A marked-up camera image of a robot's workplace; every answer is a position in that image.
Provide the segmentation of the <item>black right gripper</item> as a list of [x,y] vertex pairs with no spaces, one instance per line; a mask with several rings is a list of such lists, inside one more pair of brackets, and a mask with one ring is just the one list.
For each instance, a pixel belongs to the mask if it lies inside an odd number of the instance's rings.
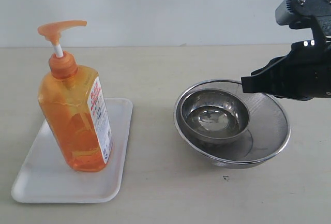
[[291,44],[291,51],[271,59],[250,76],[241,77],[244,93],[310,100],[330,97],[330,16],[301,17],[291,29],[311,29],[312,39]]

